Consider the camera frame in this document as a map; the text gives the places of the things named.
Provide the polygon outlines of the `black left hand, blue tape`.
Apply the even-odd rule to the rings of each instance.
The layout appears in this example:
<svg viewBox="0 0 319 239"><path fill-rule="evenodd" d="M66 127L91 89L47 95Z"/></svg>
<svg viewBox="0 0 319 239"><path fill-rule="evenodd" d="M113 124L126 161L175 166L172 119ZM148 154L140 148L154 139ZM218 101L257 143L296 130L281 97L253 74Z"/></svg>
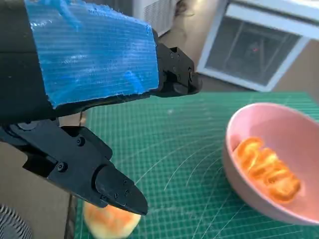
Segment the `black left hand, blue tape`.
<svg viewBox="0 0 319 239"><path fill-rule="evenodd" d="M112 150L83 126L58 119L99 105L201 90L193 61L158 41L147 23L82 0L0 3L0 139L24 169L103 208L146 215Z"/></svg>

